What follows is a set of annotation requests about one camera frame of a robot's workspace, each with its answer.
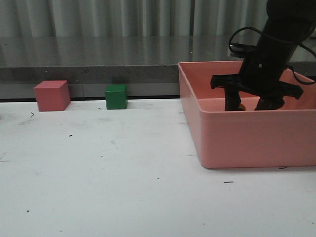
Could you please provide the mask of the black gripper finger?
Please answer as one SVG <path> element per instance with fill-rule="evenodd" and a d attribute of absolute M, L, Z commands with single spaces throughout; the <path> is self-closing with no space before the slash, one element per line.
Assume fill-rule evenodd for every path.
<path fill-rule="evenodd" d="M 239 91 L 225 88 L 224 92 L 225 92 L 225 111 L 240 111 L 241 99 L 239 96 Z"/>
<path fill-rule="evenodd" d="M 263 98 L 260 97 L 256 105 L 256 111 L 263 110 L 277 110 L 282 108 L 284 105 L 284 100 L 282 98 Z"/>

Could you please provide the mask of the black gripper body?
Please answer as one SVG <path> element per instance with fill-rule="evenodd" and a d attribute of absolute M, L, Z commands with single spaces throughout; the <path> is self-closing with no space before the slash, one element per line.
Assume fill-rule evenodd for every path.
<path fill-rule="evenodd" d="M 299 99 L 303 89 L 294 84 L 280 81 L 296 45 L 276 44 L 262 46 L 258 44 L 248 52 L 237 74 L 213 75 L 211 88 L 229 88 L 259 97 Z"/>

